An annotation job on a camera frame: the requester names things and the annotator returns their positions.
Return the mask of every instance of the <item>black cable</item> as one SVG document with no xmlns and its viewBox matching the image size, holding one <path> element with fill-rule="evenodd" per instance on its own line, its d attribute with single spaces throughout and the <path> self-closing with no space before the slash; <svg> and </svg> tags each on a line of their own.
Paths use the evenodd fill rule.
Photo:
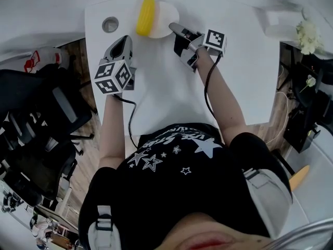
<svg viewBox="0 0 333 250">
<path fill-rule="evenodd" d="M 130 116 L 128 129 L 129 129 L 130 139 L 131 139 L 133 145 L 135 146 L 135 148 L 138 149 L 138 147 L 136 146 L 136 144 L 135 144 L 134 141 L 133 141 L 133 138 L 132 138 L 132 131 L 131 131 L 131 122 L 132 122 L 132 118 L 133 118 L 133 115 L 134 115 L 134 111 L 135 111 L 135 109 L 136 109 L 136 103 L 133 102 L 133 101 L 130 101 L 130 100 L 123 99 L 123 98 L 119 97 L 119 96 L 116 95 L 116 94 L 114 94 L 113 96 L 114 96 L 115 98 L 117 98 L 119 101 L 122 101 L 122 102 L 125 102 L 125 103 L 128 103 L 128 104 L 132 104 L 132 105 L 134 105 L 134 108 L 133 108 L 132 114 L 131 114 L 131 116 Z"/>
<path fill-rule="evenodd" d="M 208 98 L 207 98 L 207 90 L 208 90 L 208 85 L 209 85 L 209 80 L 210 80 L 210 76 L 214 70 L 214 68 L 217 66 L 217 64 L 219 63 L 220 59 L 222 57 L 222 52 L 217 56 L 217 59 L 214 63 L 214 65 L 211 67 L 211 69 L 209 70 L 208 74 L 207 74 L 207 78 L 206 78 L 206 83 L 204 85 L 204 100 L 206 101 L 206 105 L 210 111 L 210 113 L 214 116 L 213 110 L 211 109 L 209 103 L 208 103 Z"/>
</svg>

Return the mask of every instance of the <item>red and white bottle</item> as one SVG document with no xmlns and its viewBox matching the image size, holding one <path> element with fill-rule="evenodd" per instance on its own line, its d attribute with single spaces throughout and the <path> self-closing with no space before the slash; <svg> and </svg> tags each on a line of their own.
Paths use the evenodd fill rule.
<svg viewBox="0 0 333 250">
<path fill-rule="evenodd" d="M 29 60 L 25 62 L 24 71 L 36 73 L 48 64 L 59 64 L 59 67 L 68 69 L 69 55 L 65 50 L 43 47 L 36 49 Z"/>
</svg>

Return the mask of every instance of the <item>white table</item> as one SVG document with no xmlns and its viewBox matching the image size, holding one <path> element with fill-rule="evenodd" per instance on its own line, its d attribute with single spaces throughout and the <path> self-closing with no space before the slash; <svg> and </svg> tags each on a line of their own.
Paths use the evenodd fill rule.
<svg viewBox="0 0 333 250">
<path fill-rule="evenodd" d="M 217 127 L 204 102 L 199 75 L 187 70 L 173 52 L 175 35 L 150 39 L 135 33 L 142 1 L 111 0 L 86 8 L 85 32 L 91 78 L 95 76 L 105 50 L 118 38 L 130 35 L 132 66 L 137 68 L 136 82 L 135 90 L 124 92 L 123 97 L 138 105 L 132 121 L 133 135 L 182 122 L 204 122 Z M 268 122 L 278 75 L 279 42 L 264 35 L 254 8 L 226 0 L 164 1 L 178 9 L 183 26 L 201 32 L 217 28 L 227 35 L 226 55 L 218 68 L 236 96 L 246 123 Z M 112 16 L 118 19 L 119 27 L 114 33 L 105 33 L 101 24 Z M 95 84 L 93 91 L 102 121 L 106 96 Z M 132 105 L 124 104 L 125 127 L 131 111 Z"/>
</svg>

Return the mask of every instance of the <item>wooden floor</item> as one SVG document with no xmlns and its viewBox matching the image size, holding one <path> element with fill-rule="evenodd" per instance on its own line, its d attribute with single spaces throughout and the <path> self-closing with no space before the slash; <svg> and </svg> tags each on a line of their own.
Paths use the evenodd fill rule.
<svg viewBox="0 0 333 250">
<path fill-rule="evenodd" d="M 68 45 L 63 46 L 62 48 L 66 49 L 70 55 L 75 55 L 76 60 L 74 63 L 75 70 L 81 75 L 81 83 L 86 82 L 90 79 L 89 76 L 89 68 L 87 62 L 87 52 L 86 52 L 86 44 L 85 40 L 82 39 L 80 41 L 76 41 L 70 43 Z M 290 64 L 290 52 L 284 49 L 284 46 L 281 45 L 280 49 L 280 60 L 285 64 Z M 280 67 L 279 78 L 277 81 L 277 85 L 279 86 L 288 72 L 282 70 Z M 288 89 L 290 84 L 287 84 L 282 92 L 288 93 Z M 93 107 L 96 108 L 93 91 L 91 85 L 83 88 L 81 90 L 83 97 L 85 100 Z M 289 112 L 295 107 L 295 102 L 293 100 L 288 101 Z M 265 142 L 270 141 L 283 129 L 285 124 L 287 114 L 287 99 L 282 93 L 277 93 L 275 95 L 274 106 L 272 110 L 272 115 L 269 123 L 258 124 L 250 126 L 250 131 L 256 134 Z M 68 205 L 66 210 L 68 209 L 68 219 L 75 225 L 78 222 L 78 213 L 80 211 L 82 202 L 87 193 L 89 183 L 97 170 L 98 161 L 99 161 L 99 134 L 100 134 L 100 121 L 98 116 L 93 116 L 92 119 L 81 127 L 76 133 L 79 135 L 89 135 L 95 134 L 95 137 L 92 141 L 80 141 L 80 147 L 84 151 L 83 156 L 76 157 L 78 161 L 78 165 L 74 171 L 74 174 L 71 178 L 71 187 L 72 193 L 70 195 Z M 283 131 L 280 136 L 268 143 L 267 145 L 269 149 L 280 149 L 282 155 L 284 156 L 288 151 L 290 145 L 283 138 Z M 126 138 L 126 155 L 128 156 L 132 152 L 134 152 L 134 147 L 130 142 L 129 138 Z M 64 197 L 64 193 L 60 190 L 59 196 Z"/>
</svg>

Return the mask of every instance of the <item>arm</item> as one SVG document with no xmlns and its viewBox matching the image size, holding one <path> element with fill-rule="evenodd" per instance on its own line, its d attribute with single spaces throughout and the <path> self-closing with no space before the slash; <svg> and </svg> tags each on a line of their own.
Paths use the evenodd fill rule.
<svg viewBox="0 0 333 250">
<path fill-rule="evenodd" d="M 101 129 L 99 168 L 117 169 L 125 159 L 123 104 L 112 95 L 106 98 Z"/>
<path fill-rule="evenodd" d="M 197 50 L 197 54 L 199 57 L 197 61 L 198 71 L 205 84 L 207 74 L 213 66 L 214 61 L 203 47 Z M 210 77 L 208 97 L 223 140 L 229 146 L 234 137 L 248 130 L 239 104 L 217 67 L 215 67 Z"/>
</svg>

